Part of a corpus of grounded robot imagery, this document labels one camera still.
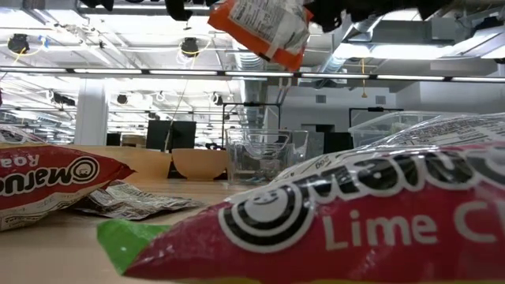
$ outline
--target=wooden table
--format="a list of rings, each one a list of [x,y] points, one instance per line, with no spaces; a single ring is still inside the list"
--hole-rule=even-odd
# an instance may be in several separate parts
[[[180,196],[216,204],[248,189],[225,182],[161,180],[136,182],[147,192]],[[168,214],[144,221],[174,224],[201,209]],[[149,281],[116,273],[96,240],[96,225],[105,218],[54,212],[34,226],[0,233],[2,284],[138,284]]]

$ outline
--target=maruchan logo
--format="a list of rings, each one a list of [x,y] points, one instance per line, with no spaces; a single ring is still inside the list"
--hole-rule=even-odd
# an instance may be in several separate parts
[[[342,163],[232,201],[219,210],[219,225],[236,245],[272,253],[299,241],[309,230],[316,204],[364,196],[389,197],[419,192],[426,183],[439,189],[468,191],[481,182],[505,188],[505,148],[468,151],[390,151],[350,153]]]
[[[92,157],[80,157],[62,168],[41,167],[26,174],[0,177],[0,196],[32,192],[54,185],[83,185],[95,180],[100,172],[99,163]]]

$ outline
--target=clear plastic bin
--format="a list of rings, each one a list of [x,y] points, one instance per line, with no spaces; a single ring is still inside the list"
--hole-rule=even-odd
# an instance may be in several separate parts
[[[307,131],[228,129],[228,180],[263,184],[294,164],[306,160]]]
[[[349,128],[349,133],[353,137],[354,147],[358,148],[371,144],[375,141],[398,133],[419,122],[437,118],[439,116],[456,116],[461,113],[443,113],[431,111],[399,111],[382,115],[359,125]]]

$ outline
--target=ceiling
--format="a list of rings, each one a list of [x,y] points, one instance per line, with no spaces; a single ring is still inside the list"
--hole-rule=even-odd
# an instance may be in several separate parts
[[[121,10],[107,13],[103,9],[19,9],[17,0],[13,4],[0,7],[0,65],[2,66],[44,66],[72,68],[134,68],[134,69],[213,69],[233,70],[238,68],[238,55],[247,54],[238,50],[237,43],[225,32],[217,31],[207,24],[207,16],[192,17],[189,22],[177,22],[163,15],[158,9],[131,9],[121,14]],[[116,1],[116,6],[125,4]],[[151,3],[150,6],[163,5]],[[501,6],[494,4],[484,9],[489,13],[499,11]],[[472,14],[484,13],[472,10]],[[446,22],[432,20],[432,26],[422,26],[416,10],[405,10],[386,15],[376,28],[373,40],[391,38],[392,28],[399,35],[405,27],[423,27],[429,29],[433,37],[450,39],[451,45],[465,39],[468,32],[462,20],[455,21],[455,12],[446,13]],[[438,27],[451,23],[443,34]],[[320,66],[334,53],[335,34],[323,34],[320,27],[309,25],[311,36],[307,42],[302,66],[312,71]],[[7,48],[9,38],[14,33],[28,35],[32,56],[17,57]],[[196,38],[200,53],[194,58],[181,54],[180,45],[184,38]],[[398,37],[394,43],[415,40]],[[444,60],[402,60],[393,58],[358,58],[349,57],[343,68],[348,73],[386,73],[386,74],[421,74],[421,75],[461,75],[484,76],[496,71],[492,59],[480,58],[445,58]],[[261,65],[263,69],[281,70],[275,63]],[[267,87],[278,82],[258,81]],[[110,94],[110,108],[117,110],[109,116],[109,131],[145,134],[147,114],[122,113],[121,110],[160,110],[175,111],[158,113],[162,119],[195,120],[202,129],[200,136],[205,140],[218,140],[221,136],[222,111],[212,100],[213,95],[220,95],[225,103],[243,103],[243,82],[240,80],[182,80],[182,79],[148,79],[117,78],[105,79],[107,93]],[[4,111],[3,121],[26,125],[30,129],[53,129],[50,131],[33,130],[37,133],[49,133],[49,141],[68,143],[72,140],[75,125],[75,108],[66,107],[66,111],[51,102],[53,92],[71,98],[78,103],[80,78],[78,77],[41,77],[22,73],[6,74],[1,82],[4,107],[54,108],[54,111]],[[360,87],[359,80],[349,80],[338,84],[338,88],[352,90]],[[401,82],[371,82],[371,88],[389,88],[397,92],[406,86]],[[127,104],[117,102],[118,95],[129,97]],[[238,107],[230,113],[226,127],[260,124],[263,117],[261,109],[244,110]]]

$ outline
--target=white column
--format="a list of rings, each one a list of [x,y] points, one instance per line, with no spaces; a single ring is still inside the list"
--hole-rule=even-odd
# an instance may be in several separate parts
[[[105,92],[104,81],[80,79],[74,143],[77,145],[105,145],[108,117],[109,97]]]

